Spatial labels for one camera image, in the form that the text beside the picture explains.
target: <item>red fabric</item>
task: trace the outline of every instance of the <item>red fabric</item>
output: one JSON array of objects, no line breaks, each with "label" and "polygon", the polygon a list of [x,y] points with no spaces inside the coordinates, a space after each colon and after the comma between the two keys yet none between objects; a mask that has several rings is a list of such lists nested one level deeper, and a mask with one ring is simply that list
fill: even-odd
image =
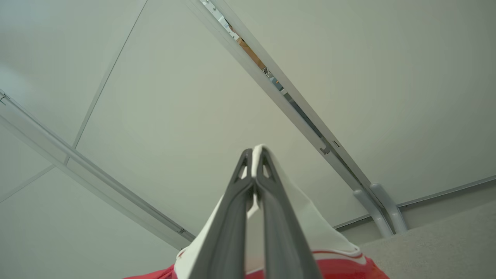
[{"label": "red fabric", "polygon": [[176,274],[174,273],[174,265],[171,265],[167,269],[155,271],[146,275],[127,277],[124,279],[176,279]]},{"label": "red fabric", "polygon": [[[324,279],[389,279],[373,260],[365,258],[367,260],[365,265],[342,259],[318,260],[317,264]],[[126,279],[177,279],[177,277],[172,265],[168,269]],[[246,279],[264,279],[263,270],[246,275]]]},{"label": "red fabric", "polygon": [[[389,279],[373,260],[365,258],[365,265],[341,259],[318,260],[317,264],[324,279]],[[248,274],[246,279],[264,279],[263,271]]]}]

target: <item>white ceiling panel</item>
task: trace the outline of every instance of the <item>white ceiling panel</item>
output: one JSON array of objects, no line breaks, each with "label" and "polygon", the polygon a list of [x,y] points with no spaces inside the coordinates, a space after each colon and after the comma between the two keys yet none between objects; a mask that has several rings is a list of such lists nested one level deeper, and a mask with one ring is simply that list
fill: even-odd
[{"label": "white ceiling panel", "polygon": [[144,0],[0,2],[0,88],[69,144]]},{"label": "white ceiling panel", "polygon": [[226,0],[397,203],[496,174],[496,2]]},{"label": "white ceiling panel", "polygon": [[149,0],[77,149],[197,234],[241,152],[259,143],[332,225],[367,214],[183,3]]},{"label": "white ceiling panel", "polygon": [[0,278],[124,278],[177,249],[55,168],[0,204]]},{"label": "white ceiling panel", "polygon": [[0,125],[0,201],[51,164]]}]

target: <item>ceiling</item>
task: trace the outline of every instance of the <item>ceiling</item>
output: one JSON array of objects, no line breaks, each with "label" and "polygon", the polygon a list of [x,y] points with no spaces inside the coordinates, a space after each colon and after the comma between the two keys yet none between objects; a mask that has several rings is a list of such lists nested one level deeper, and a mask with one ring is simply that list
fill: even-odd
[{"label": "ceiling", "polygon": [[[492,1],[226,2],[396,203],[496,174]],[[0,88],[193,234],[259,143],[331,225],[368,214],[187,1],[143,5],[3,1]],[[4,192],[47,167],[11,145]]]},{"label": "ceiling", "polygon": [[397,204],[496,174],[496,2],[225,2]]}]

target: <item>metal bracket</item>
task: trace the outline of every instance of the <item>metal bracket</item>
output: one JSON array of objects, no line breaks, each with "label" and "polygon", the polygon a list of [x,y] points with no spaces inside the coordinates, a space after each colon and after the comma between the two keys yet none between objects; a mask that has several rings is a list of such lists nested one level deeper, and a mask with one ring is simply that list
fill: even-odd
[{"label": "metal bracket", "polygon": [[393,227],[395,232],[403,233],[408,230],[405,220],[401,215],[400,209],[396,206],[393,199],[387,194],[386,190],[382,187],[381,184],[376,183],[370,186],[370,189],[374,193],[374,195],[379,199],[387,213],[389,214],[389,218],[393,222]]},{"label": "metal bracket", "polygon": [[355,196],[355,198],[357,198],[357,200],[359,200],[360,203],[365,207],[365,209],[367,209],[367,211],[370,213],[373,221],[379,228],[382,237],[392,236],[393,231],[391,230],[391,227],[387,223],[386,218],[384,218],[384,215],[382,215],[379,207],[373,202],[370,196],[363,190],[355,190],[353,192],[353,196]]}]

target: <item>red and white garment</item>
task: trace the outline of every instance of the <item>red and white garment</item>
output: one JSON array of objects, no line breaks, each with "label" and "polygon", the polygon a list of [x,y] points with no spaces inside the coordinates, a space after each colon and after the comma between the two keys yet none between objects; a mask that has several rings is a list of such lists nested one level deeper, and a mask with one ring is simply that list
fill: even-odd
[{"label": "red and white garment", "polygon": [[[256,169],[262,149],[268,150],[263,145],[258,145],[253,149],[251,174],[246,175],[256,178]],[[311,200],[284,173],[274,154],[271,153],[270,156],[323,277],[325,279],[387,279],[384,272],[371,259],[365,257],[356,245],[329,225]],[[195,240],[179,252],[176,263],[172,267],[142,277],[131,277],[131,279],[188,279],[220,201]],[[246,279],[263,279],[263,212],[258,207],[256,197],[253,200],[253,207],[247,214]]]}]

